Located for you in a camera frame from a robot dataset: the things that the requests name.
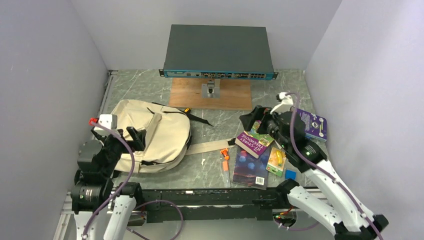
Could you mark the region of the purple treehouse book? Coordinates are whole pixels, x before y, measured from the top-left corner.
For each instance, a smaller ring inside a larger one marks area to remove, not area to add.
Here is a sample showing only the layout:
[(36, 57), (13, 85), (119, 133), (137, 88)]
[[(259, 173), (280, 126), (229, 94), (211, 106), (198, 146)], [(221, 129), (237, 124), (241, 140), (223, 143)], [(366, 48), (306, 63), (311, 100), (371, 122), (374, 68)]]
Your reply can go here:
[(256, 159), (258, 159), (274, 142), (274, 139), (269, 134), (258, 133), (260, 125), (261, 121), (257, 120), (250, 131), (243, 131), (234, 141), (236, 145)]

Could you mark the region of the beige canvas backpack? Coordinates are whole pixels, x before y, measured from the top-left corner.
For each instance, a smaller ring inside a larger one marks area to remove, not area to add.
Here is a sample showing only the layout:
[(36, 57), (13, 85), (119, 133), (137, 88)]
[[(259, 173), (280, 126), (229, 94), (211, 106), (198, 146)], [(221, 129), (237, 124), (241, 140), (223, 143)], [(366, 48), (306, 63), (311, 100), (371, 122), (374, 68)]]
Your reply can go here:
[(135, 151), (133, 157), (128, 153), (122, 154), (115, 167), (120, 172), (160, 173), (176, 167), (184, 156), (235, 146), (234, 138), (193, 144), (191, 123), (208, 125), (209, 122), (175, 107), (124, 99), (118, 102), (111, 113), (117, 117), (117, 128), (123, 130), (126, 140), (132, 139), (127, 127), (134, 127), (137, 131), (145, 130), (147, 133), (144, 150)]

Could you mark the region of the purple boxed book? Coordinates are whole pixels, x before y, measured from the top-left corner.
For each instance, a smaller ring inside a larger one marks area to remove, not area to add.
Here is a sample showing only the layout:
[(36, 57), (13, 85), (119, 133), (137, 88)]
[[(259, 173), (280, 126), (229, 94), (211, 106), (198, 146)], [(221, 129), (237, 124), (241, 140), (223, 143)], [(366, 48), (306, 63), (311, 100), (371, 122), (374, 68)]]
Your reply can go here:
[(305, 123), (304, 131), (307, 138), (322, 142), (327, 141), (328, 123), (326, 118), (299, 108), (296, 112), (299, 114), (300, 119)]

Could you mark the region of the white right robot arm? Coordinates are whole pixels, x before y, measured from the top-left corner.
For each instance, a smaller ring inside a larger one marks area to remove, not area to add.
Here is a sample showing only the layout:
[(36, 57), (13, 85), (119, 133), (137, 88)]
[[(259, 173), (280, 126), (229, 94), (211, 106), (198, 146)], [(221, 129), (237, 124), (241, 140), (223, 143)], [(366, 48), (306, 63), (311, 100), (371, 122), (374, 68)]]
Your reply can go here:
[(305, 123), (295, 110), (283, 113), (257, 105), (252, 112), (239, 117), (244, 130), (260, 123), (257, 133), (268, 134), (283, 149), (287, 160), (326, 197), (323, 202), (293, 179), (276, 188), (275, 200), (282, 207), (290, 205), (303, 210), (333, 235), (336, 240), (382, 239), (389, 225), (383, 214), (369, 210), (339, 178), (324, 151), (305, 133)]

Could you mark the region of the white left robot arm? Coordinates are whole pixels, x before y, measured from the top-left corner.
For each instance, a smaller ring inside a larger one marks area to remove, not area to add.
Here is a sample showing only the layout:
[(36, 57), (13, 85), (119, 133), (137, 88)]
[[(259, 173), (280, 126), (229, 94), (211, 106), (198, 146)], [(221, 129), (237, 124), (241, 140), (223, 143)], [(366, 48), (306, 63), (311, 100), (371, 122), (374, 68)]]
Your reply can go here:
[(124, 181), (116, 190), (112, 175), (122, 154), (143, 151), (146, 147), (146, 130), (126, 128), (131, 140), (124, 139), (123, 130), (102, 136), (79, 148), (78, 170), (75, 185), (70, 191), (71, 210), (82, 240), (121, 240), (133, 210), (139, 209), (145, 199), (137, 182)]

